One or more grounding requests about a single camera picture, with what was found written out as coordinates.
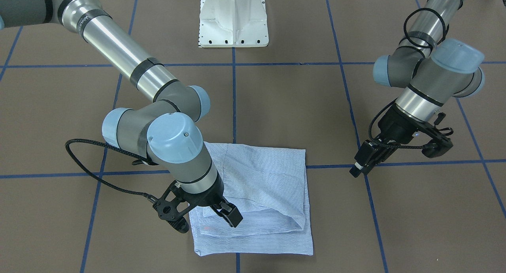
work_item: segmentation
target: blue striped shirt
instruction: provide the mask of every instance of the blue striped shirt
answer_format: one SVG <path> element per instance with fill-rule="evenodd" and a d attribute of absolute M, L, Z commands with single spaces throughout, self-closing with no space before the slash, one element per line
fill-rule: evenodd
<path fill-rule="evenodd" d="M 230 228 L 209 207 L 190 212 L 195 252 L 313 255 L 306 151 L 206 143 L 225 185 L 224 196 L 243 216 Z"/>

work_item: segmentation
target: silver arm segment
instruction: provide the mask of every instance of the silver arm segment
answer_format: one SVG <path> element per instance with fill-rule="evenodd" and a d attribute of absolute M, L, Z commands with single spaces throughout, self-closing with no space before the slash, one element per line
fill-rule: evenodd
<path fill-rule="evenodd" d="M 349 171 L 354 177 L 368 174 L 397 149 L 421 149 L 428 158 L 442 156 L 453 143 L 447 137 L 453 129 L 436 126 L 445 117 L 439 113 L 434 125 L 429 120 L 439 112 L 450 97 L 466 97 L 477 93 L 485 78 L 479 65 L 484 55 L 455 39 L 447 39 L 447 24 L 462 6 L 463 0 L 428 0 L 410 29 L 392 55 L 378 58 L 373 77 L 379 84 L 404 88 L 403 93 L 388 104 L 369 125 L 369 139 L 362 143 L 355 155 L 356 164 Z M 380 133 L 372 135 L 372 126 L 378 121 Z M 425 145 L 406 145 L 413 134 L 422 132 L 431 140 Z"/>
<path fill-rule="evenodd" d="M 184 86 L 114 22 L 99 0 L 0 0 L 0 15 L 6 27 L 60 23 L 96 48 L 153 102 L 137 111 L 111 111 L 102 134 L 110 145 L 170 170 L 175 182 L 162 198 L 148 198 L 160 218 L 185 232 L 183 215 L 195 206 L 210 206 L 230 226 L 239 224 L 242 216 L 223 197 L 223 182 L 195 126 L 210 109 L 204 89 Z M 177 201 L 165 200 L 170 192 Z M 190 206 L 179 212 L 177 205 L 184 201 Z"/>

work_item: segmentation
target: fabric fold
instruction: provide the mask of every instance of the fabric fold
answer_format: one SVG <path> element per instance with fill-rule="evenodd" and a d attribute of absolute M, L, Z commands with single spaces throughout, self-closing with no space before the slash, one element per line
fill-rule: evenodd
<path fill-rule="evenodd" d="M 237 228 L 208 207 L 190 212 L 198 255 L 224 252 L 313 254 L 305 150 L 206 143 L 243 215 Z"/>

